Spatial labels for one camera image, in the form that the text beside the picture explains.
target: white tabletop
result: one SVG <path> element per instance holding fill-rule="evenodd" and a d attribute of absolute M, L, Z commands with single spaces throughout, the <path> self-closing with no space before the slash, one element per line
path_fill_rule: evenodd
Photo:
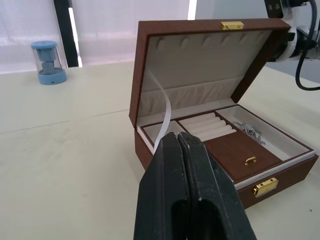
<path fill-rule="evenodd" d="M 144 170 L 128 117 L 132 74 L 133 63 L 69 68 L 51 86 L 34 72 L 0 75 L 1 239 L 133 238 Z M 240 103 L 320 152 L 320 92 L 265 67 Z M 317 162 L 246 210 L 257 239 L 319 239 L 319 173 Z"/>

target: white curtain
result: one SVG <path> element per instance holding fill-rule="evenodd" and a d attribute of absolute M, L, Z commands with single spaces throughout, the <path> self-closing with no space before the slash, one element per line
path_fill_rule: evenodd
<path fill-rule="evenodd" d="M 0 74 L 36 70 L 31 43 L 41 40 L 58 43 L 66 67 L 53 0 L 0 0 Z"/>
<path fill-rule="evenodd" d="M 186 20 L 189 0 L 73 0 L 83 65 L 132 61 L 138 21 Z"/>

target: wooden jewelry box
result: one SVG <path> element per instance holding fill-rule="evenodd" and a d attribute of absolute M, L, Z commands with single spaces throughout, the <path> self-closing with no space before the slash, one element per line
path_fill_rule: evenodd
<path fill-rule="evenodd" d="M 129 117 L 144 169 L 166 112 L 160 84 L 167 132 L 200 138 L 245 208 L 305 179 L 316 152 L 236 104 L 289 29 L 277 18 L 139 22 Z"/>

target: jewelry box lid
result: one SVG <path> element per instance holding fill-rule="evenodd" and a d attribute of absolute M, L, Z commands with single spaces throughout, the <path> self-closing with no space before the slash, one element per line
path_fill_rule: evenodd
<path fill-rule="evenodd" d="M 231 99 L 237 103 L 286 39 L 279 18 L 140 21 L 129 117 Z"/>

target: blue plastic cap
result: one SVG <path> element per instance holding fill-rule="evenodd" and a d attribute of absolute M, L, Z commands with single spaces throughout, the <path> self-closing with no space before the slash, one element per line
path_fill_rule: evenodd
<path fill-rule="evenodd" d="M 31 44 L 33 49 L 52 49 L 57 46 L 55 41 L 35 41 Z"/>

